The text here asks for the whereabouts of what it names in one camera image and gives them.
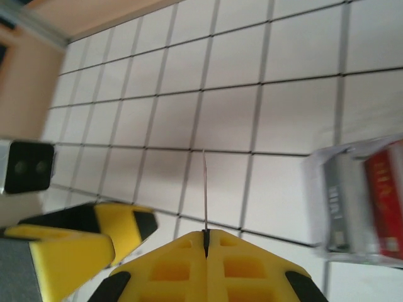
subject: black lens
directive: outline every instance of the black lens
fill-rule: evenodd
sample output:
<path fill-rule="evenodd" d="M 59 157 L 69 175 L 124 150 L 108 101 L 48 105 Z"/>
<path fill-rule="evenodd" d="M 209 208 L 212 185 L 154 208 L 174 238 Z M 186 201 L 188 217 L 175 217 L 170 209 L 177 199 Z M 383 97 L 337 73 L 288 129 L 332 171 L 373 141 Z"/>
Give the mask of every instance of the black lens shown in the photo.
<path fill-rule="evenodd" d="M 14 173 L 17 175 L 23 175 L 26 173 L 26 162 L 22 160 L 17 162 L 14 166 Z"/>
<path fill-rule="evenodd" d="M 43 173 L 45 173 L 45 172 L 47 171 L 47 167 L 48 167 L 48 165 L 46 164 L 46 162 L 40 161 L 40 162 L 37 164 L 37 168 L 36 168 L 37 173 L 38 173 L 38 174 L 43 174 Z"/>

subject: red label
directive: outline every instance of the red label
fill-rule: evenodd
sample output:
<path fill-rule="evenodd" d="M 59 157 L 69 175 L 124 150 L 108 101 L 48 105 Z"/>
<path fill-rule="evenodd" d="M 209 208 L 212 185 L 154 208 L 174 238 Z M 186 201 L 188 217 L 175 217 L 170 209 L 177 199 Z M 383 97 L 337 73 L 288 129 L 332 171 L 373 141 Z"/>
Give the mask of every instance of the red label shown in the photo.
<path fill-rule="evenodd" d="M 403 217 L 388 151 L 373 155 L 365 165 L 373 193 L 375 227 L 384 249 L 381 252 L 403 259 Z"/>

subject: thin wire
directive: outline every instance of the thin wire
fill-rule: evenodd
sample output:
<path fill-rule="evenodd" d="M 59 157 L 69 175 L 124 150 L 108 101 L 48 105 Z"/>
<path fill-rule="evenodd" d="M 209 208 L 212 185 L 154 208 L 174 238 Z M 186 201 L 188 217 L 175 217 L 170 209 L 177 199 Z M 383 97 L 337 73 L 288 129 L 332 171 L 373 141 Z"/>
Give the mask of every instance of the thin wire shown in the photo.
<path fill-rule="evenodd" d="M 206 164 L 206 153 L 203 149 L 203 175 L 204 175 L 204 223 L 207 232 L 207 164 Z"/>

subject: black corner cap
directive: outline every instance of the black corner cap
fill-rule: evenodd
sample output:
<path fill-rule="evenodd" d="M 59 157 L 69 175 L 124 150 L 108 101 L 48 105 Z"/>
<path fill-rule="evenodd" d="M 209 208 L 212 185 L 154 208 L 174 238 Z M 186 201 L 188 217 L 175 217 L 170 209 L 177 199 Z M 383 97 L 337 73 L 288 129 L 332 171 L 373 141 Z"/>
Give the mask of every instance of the black corner cap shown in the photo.
<path fill-rule="evenodd" d="M 328 302 L 310 277 L 294 271 L 286 272 L 285 276 L 301 302 Z"/>
<path fill-rule="evenodd" d="M 203 247 L 206 258 L 208 257 L 208 248 L 210 246 L 210 229 L 203 230 Z"/>
<path fill-rule="evenodd" d="M 143 242 L 158 229 L 156 216 L 153 212 L 134 211 L 133 214 Z"/>
<path fill-rule="evenodd" d="M 103 279 L 88 302 L 118 302 L 130 277 L 129 272 L 123 271 Z"/>
<path fill-rule="evenodd" d="M 86 203 L 72 208 L 38 215 L 20 220 L 18 224 L 40 225 L 43 227 L 66 228 L 69 230 L 101 233 L 96 213 L 95 203 Z"/>

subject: tiled wall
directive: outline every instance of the tiled wall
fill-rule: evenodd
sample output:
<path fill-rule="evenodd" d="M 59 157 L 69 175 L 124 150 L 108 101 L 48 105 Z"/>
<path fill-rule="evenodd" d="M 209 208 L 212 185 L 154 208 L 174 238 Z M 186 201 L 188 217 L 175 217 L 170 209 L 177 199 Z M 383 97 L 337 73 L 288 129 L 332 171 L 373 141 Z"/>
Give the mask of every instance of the tiled wall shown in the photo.
<path fill-rule="evenodd" d="M 209 220 L 304 266 L 332 302 L 400 301 L 403 271 L 314 253 L 301 162 L 403 131 L 403 1 L 186 0 L 70 44 L 44 139 L 46 210 L 113 198 L 161 227 Z M 86 301 L 102 272 L 76 294 Z"/>

